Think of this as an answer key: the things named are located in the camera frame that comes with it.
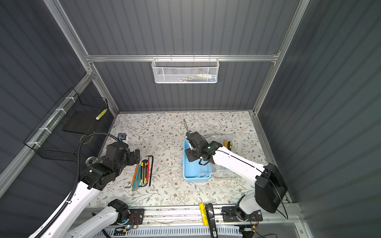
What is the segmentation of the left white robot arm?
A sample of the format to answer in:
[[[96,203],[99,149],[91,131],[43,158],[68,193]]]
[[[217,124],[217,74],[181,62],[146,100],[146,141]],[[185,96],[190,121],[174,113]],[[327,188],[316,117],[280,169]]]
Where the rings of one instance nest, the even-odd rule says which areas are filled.
[[[126,134],[111,138],[115,142],[107,146],[105,156],[90,164],[83,173],[77,173],[68,196],[30,237],[92,238],[113,224],[131,228],[139,223],[134,220],[129,206],[115,199],[95,216],[71,228],[87,204],[122,173],[129,160],[134,159],[135,153],[129,149]]]

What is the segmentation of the light blue toolbox base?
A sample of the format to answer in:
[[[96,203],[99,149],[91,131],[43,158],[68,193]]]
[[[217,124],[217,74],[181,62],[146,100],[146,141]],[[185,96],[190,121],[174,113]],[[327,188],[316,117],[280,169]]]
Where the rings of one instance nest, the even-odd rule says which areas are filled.
[[[183,178],[187,182],[206,182],[211,178],[212,168],[211,165],[200,165],[198,161],[189,162],[186,150],[190,148],[187,140],[184,140],[184,150],[183,150]]]

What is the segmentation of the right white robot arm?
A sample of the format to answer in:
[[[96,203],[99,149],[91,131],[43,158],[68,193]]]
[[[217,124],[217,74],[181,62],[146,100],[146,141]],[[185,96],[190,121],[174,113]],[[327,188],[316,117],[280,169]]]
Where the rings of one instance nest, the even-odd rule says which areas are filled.
[[[199,161],[201,165],[206,161],[225,167],[254,186],[254,190],[241,196],[235,205],[235,214],[241,221],[247,221],[251,214],[258,214],[258,211],[275,213],[288,191],[286,182],[275,164],[255,163],[215,141],[205,144],[201,149],[188,143],[185,157],[191,163]]]

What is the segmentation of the yellow black screwdriver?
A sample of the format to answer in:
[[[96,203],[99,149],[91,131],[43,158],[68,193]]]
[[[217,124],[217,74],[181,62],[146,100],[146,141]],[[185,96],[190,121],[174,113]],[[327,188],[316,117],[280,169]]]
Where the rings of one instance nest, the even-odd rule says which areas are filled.
[[[227,141],[227,140],[223,141],[223,146],[225,148],[227,148],[229,151],[232,150],[232,142],[231,141]]]

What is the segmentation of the black hex key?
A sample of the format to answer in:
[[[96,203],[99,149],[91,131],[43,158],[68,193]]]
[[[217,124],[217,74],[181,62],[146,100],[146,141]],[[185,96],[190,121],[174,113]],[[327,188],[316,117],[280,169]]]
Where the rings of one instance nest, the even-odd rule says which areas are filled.
[[[151,186],[151,183],[152,183],[152,172],[153,172],[154,156],[153,156],[153,155],[147,155],[146,157],[148,158],[148,160],[149,160],[149,162],[150,162],[148,186]]]

